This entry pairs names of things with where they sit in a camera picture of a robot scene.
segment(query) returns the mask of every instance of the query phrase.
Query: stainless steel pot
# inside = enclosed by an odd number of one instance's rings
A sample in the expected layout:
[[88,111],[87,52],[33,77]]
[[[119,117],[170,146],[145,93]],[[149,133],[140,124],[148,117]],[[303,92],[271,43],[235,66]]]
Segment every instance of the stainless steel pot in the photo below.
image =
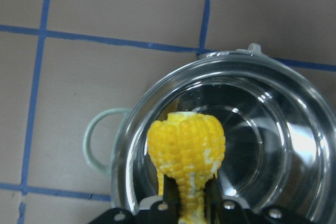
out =
[[88,126],[84,153],[97,167],[88,142],[94,124],[107,114],[125,114],[111,166],[103,167],[111,171],[113,205],[137,212],[142,198],[156,194],[155,168],[146,151],[151,123],[172,111],[196,111],[216,116],[225,130],[218,173],[224,195],[243,197],[255,212],[277,204],[334,223],[336,116],[322,95],[256,44],[201,58],[160,80],[131,112],[105,112]]

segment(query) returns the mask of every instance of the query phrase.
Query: screw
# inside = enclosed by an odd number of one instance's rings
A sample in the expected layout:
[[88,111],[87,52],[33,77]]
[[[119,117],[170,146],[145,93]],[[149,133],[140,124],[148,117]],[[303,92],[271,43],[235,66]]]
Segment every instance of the screw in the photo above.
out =
[[116,215],[113,217],[113,219],[114,219],[115,221],[121,221],[121,220],[125,219],[125,217],[126,217],[126,215],[123,214],[122,212],[120,212],[120,213],[116,214]]
[[167,210],[167,209],[168,209],[168,205],[164,202],[158,205],[158,210],[160,210],[160,211],[164,211],[164,210]]
[[281,219],[281,217],[282,217],[282,212],[279,209],[276,209],[276,208],[271,208],[268,211],[268,214],[274,219]]
[[235,209],[236,204],[232,200],[226,200],[223,203],[223,207],[227,210]]

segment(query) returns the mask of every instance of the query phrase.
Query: blue tape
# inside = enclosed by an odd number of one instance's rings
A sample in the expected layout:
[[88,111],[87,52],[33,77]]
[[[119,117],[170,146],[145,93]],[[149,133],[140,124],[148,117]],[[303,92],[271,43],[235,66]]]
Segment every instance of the blue tape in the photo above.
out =
[[0,25],[0,31],[6,31],[14,34],[38,35],[38,29],[18,26]]
[[314,69],[314,70],[336,72],[336,65],[299,61],[299,60],[288,60],[288,59],[280,59],[280,58],[274,58],[274,59],[280,61],[281,63],[287,65],[288,67],[307,68],[307,69]]
[[202,25],[201,25],[201,32],[199,35],[199,43],[200,43],[200,54],[206,53],[204,51],[205,49],[205,41],[206,41],[206,35],[208,31],[208,24],[209,24],[209,17],[210,17],[210,4],[211,0],[205,0],[204,3],[204,9],[203,9],[203,19],[202,19]]
[[196,48],[192,47],[180,47],[180,46],[172,46],[151,42],[143,42],[143,41],[134,41],[134,40],[126,40],[126,39],[115,39],[108,37],[99,37],[92,35],[84,35],[84,34],[73,34],[73,33],[65,33],[61,31],[47,31],[47,37],[51,38],[59,38],[59,39],[70,39],[70,40],[86,40],[92,42],[98,42],[108,45],[116,45],[116,46],[131,46],[131,47],[139,47],[145,49],[154,49],[160,51],[170,51],[170,52],[196,52]]
[[27,185],[27,180],[28,180],[31,141],[33,137],[37,93],[38,93],[38,85],[39,85],[41,63],[42,63],[42,56],[43,56],[43,49],[44,49],[44,41],[46,38],[49,4],[50,4],[50,0],[43,0],[40,29],[38,32],[38,42],[37,42],[36,59],[35,59],[35,66],[34,66],[34,75],[33,75],[33,82],[31,85],[32,91],[30,93],[30,103],[29,103],[29,111],[28,111],[25,147],[24,147],[24,154],[23,154],[23,164],[22,164],[22,173],[21,173],[21,186],[23,187]]
[[12,190],[12,191],[20,191],[21,190],[21,186],[20,185],[10,184],[10,183],[2,183],[2,182],[0,182],[0,189]]
[[26,213],[26,203],[21,202],[19,205],[19,218],[17,219],[17,224],[23,224],[25,221]]
[[90,194],[90,193],[82,193],[82,192],[77,192],[77,191],[57,190],[57,189],[41,188],[41,187],[33,187],[33,186],[27,186],[27,192],[34,193],[34,194],[52,195],[52,196],[78,198],[78,199],[89,199],[89,200],[98,200],[98,201],[110,201],[111,200],[109,195],[104,195],[104,194]]

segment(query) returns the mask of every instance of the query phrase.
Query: tile floor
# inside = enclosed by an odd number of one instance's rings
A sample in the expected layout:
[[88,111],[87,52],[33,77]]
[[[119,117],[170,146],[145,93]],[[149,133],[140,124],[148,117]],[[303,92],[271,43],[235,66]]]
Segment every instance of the tile floor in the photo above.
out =
[[[81,152],[87,123],[207,50],[260,43],[336,110],[333,2],[0,0],[0,223],[86,223],[109,208],[109,178]],[[118,120],[93,136],[105,162]]]

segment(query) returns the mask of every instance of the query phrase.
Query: partially eaten corn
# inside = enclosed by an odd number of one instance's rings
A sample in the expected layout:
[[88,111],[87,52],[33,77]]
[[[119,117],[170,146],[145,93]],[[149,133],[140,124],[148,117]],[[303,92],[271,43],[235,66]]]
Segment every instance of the partially eaten corn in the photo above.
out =
[[205,223],[203,189],[224,159],[221,123],[212,115],[173,112],[167,120],[155,121],[147,137],[159,195],[163,195],[164,174],[174,178],[180,193],[179,224]]

